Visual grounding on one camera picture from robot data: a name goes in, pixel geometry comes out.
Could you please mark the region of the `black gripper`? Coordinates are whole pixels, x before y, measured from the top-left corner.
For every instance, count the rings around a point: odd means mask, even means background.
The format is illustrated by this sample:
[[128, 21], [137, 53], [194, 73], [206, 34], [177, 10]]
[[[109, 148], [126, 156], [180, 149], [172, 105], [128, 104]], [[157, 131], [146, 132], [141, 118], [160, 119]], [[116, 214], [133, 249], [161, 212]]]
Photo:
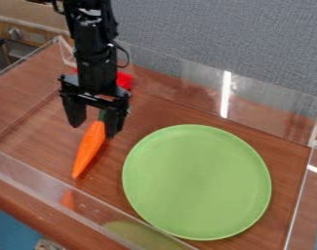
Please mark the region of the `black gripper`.
[[58, 80], [62, 85], [59, 95], [72, 126], [78, 128], [84, 123], [88, 105], [106, 108], [106, 138], [113, 139], [124, 129], [129, 115], [132, 92], [122, 88], [117, 82], [94, 90], [80, 84], [80, 77], [74, 74], [62, 74]]

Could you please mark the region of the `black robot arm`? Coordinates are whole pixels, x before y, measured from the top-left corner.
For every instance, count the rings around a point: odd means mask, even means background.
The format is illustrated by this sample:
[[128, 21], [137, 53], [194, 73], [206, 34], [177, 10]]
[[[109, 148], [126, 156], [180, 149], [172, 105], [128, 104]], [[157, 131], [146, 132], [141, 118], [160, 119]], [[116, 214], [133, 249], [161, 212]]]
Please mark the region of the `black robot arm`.
[[100, 109], [106, 138], [122, 131], [129, 115], [132, 92], [118, 85], [118, 50], [128, 52], [116, 42], [118, 22], [112, 0], [27, 0], [50, 4], [54, 12], [66, 17], [78, 73], [62, 74], [59, 95], [70, 124], [86, 120], [86, 107]]

